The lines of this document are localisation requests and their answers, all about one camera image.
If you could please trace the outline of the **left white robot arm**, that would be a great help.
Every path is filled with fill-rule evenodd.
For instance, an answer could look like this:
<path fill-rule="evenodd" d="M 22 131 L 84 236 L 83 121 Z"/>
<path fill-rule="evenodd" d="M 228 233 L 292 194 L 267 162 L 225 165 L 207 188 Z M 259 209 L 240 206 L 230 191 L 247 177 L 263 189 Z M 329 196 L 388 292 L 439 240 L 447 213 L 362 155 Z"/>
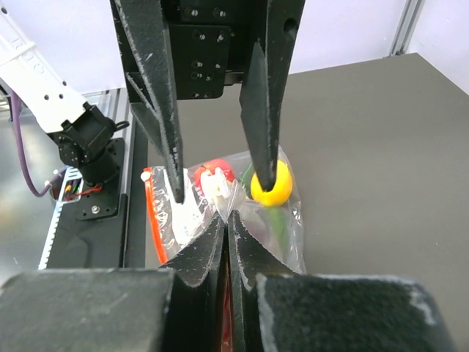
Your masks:
<path fill-rule="evenodd" d="M 239 84 L 241 120 L 264 191 L 276 184 L 281 104 L 303 1 L 112 1 L 132 112 L 185 198 L 180 100 L 216 99 Z M 113 122 L 58 76 L 1 9 L 1 79 L 91 185 L 117 175 Z"/>

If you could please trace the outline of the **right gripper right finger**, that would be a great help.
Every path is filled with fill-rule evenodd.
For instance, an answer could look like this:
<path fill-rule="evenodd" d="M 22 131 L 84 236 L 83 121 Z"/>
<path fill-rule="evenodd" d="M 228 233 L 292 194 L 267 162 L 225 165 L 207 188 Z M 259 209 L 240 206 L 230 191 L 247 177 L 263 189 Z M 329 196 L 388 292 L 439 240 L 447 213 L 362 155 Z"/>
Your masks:
<path fill-rule="evenodd" d="M 235 351 L 455 351 L 429 292 L 393 275 L 300 275 L 233 211 L 227 224 Z"/>

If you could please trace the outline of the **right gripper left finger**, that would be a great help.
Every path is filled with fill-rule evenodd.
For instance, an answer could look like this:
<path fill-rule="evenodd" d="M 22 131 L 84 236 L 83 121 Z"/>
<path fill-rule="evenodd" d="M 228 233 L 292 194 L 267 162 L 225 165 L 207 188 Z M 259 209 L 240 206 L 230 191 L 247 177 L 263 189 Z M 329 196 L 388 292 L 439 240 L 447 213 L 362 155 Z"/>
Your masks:
<path fill-rule="evenodd" d="M 3 351 L 219 351 L 224 223 L 157 269 L 41 270 L 1 287 Z"/>

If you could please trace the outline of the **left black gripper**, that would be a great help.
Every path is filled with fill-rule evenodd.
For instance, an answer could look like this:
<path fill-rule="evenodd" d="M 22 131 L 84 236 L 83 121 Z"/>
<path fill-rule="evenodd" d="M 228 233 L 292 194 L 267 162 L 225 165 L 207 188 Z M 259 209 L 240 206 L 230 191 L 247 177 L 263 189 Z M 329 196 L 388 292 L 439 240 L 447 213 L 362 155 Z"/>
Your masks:
<path fill-rule="evenodd" d="M 130 106 L 184 202 L 177 100 L 242 84 L 241 120 L 264 191 L 276 183 L 281 105 L 304 1 L 112 1 Z"/>

